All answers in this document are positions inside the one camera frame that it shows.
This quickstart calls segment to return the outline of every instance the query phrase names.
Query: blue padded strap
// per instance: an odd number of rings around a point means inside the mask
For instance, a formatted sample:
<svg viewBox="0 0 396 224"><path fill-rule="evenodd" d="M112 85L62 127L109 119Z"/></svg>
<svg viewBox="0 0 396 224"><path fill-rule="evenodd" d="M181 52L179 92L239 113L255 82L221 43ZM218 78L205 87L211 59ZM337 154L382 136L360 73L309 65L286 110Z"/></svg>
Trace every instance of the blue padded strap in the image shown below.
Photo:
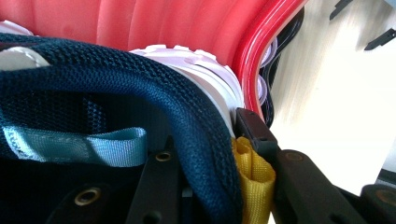
<svg viewBox="0 0 396 224"><path fill-rule="evenodd" d="M144 164L148 154L146 132L140 128L87 135L8 126L3 132L21 160L133 167Z"/></svg>
<svg viewBox="0 0 396 224"><path fill-rule="evenodd" d="M128 52L75 41L0 35L35 42L51 66L0 73L0 94L75 91L130 94L169 118L182 170L212 223L241 223L242 196L231 136L210 99L176 71Z"/></svg>

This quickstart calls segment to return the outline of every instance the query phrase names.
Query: yellow strap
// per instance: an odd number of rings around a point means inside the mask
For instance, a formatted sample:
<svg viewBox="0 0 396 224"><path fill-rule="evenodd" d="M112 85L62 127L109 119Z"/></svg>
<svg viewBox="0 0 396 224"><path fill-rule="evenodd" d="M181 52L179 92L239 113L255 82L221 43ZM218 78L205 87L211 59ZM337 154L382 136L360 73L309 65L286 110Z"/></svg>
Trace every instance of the yellow strap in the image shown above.
<svg viewBox="0 0 396 224"><path fill-rule="evenodd" d="M275 171L245 137L233 139L233 155L244 199L243 224L267 223L273 203Z"/></svg>

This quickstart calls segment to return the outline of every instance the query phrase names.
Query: wooden floor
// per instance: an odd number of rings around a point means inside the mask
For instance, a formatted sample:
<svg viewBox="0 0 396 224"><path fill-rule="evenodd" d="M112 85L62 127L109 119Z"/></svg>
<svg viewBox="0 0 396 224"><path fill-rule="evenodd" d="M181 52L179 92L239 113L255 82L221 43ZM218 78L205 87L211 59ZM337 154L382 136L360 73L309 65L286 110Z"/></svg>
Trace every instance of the wooden floor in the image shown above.
<svg viewBox="0 0 396 224"><path fill-rule="evenodd" d="M329 21L337 2L307 3L276 73L271 130L282 148L307 154L334 185L359 195L396 151L396 39L363 50L396 29L396 10L355 0Z"/></svg>

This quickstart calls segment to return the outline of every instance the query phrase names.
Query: red ribbed surface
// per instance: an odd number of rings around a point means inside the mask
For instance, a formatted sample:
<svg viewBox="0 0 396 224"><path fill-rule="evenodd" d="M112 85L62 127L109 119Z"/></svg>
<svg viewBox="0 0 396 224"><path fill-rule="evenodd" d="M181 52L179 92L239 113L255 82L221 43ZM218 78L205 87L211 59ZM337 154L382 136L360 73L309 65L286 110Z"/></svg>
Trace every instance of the red ribbed surface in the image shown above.
<svg viewBox="0 0 396 224"><path fill-rule="evenodd" d="M269 43L307 0L0 0L0 21L35 35L116 49L165 44L203 49L228 64L247 108L261 114L257 69Z"/></svg>

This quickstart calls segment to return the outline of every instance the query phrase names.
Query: light blue ribbon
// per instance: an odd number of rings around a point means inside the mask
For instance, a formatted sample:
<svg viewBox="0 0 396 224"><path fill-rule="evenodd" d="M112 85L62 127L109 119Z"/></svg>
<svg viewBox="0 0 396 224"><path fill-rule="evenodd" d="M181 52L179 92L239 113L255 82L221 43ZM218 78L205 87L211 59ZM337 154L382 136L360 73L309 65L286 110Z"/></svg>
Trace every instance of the light blue ribbon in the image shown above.
<svg viewBox="0 0 396 224"><path fill-rule="evenodd" d="M21 160L132 167L144 164L148 155L147 135L142 128L87 135L7 126L3 132Z"/></svg>

